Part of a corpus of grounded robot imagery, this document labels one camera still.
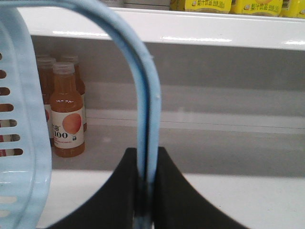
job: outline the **orange juice bottle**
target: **orange juice bottle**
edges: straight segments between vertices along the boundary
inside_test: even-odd
[[[51,95],[55,154],[77,156],[84,152],[82,98],[76,90],[74,64],[57,62],[53,65],[54,93]]]
[[[44,111],[46,113],[49,130],[50,143],[51,146],[54,146],[50,97],[54,91],[53,64],[56,62],[56,60],[55,58],[51,57],[40,57],[36,59],[36,62],[38,67]]]
[[[82,104],[83,104],[82,121],[83,121],[84,132],[85,132],[87,130],[86,109],[85,109],[86,87],[85,87],[83,80],[81,79],[78,55],[73,55],[73,54],[61,55],[61,61],[71,62],[74,64],[76,90],[81,94],[81,97],[82,97]]]

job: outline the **bottle cap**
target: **bottle cap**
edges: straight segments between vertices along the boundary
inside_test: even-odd
[[[71,62],[56,62],[53,64],[54,74],[67,75],[75,72],[74,64]]]
[[[78,64],[78,55],[75,54],[63,54],[61,55],[61,61],[71,62],[73,64]]]
[[[35,54],[36,58],[41,58],[41,57],[50,57],[50,54],[46,53],[40,53],[40,54]]]
[[[36,59],[37,67],[42,69],[52,69],[53,64],[56,62],[52,57],[40,57]]]

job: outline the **basket handle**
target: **basket handle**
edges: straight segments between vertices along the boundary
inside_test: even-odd
[[[145,206],[135,227],[149,228],[149,203],[157,166],[161,91],[158,73],[151,55],[132,28],[116,13],[97,0],[1,0],[0,7],[57,6],[78,12],[106,31],[122,51],[133,74],[138,109],[137,167],[139,188]]]

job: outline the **light blue shopping basket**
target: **light blue shopping basket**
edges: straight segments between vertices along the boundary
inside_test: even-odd
[[[152,197],[157,162],[160,121],[160,84],[145,45],[130,26],[97,0],[0,0],[0,87],[9,88],[0,104],[12,111],[0,112],[0,120],[16,120],[1,127],[0,135],[20,140],[1,142],[0,149],[22,149],[19,156],[0,157],[0,228],[33,229],[45,205],[51,178],[51,149],[45,122],[33,45],[16,7],[58,6],[78,12],[101,26],[123,52],[137,91],[137,167],[142,203]],[[135,218],[135,228],[149,228],[149,209]]]

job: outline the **store shelf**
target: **store shelf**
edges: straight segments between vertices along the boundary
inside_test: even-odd
[[[305,50],[305,20],[113,8],[144,42]],[[31,35],[109,40],[85,17],[56,8],[20,8]]]
[[[89,119],[85,153],[53,155],[38,228],[66,216],[104,184],[125,148],[136,144],[136,127],[125,122],[92,125]],[[305,135],[162,128],[160,145],[204,197],[249,228],[305,225]]]

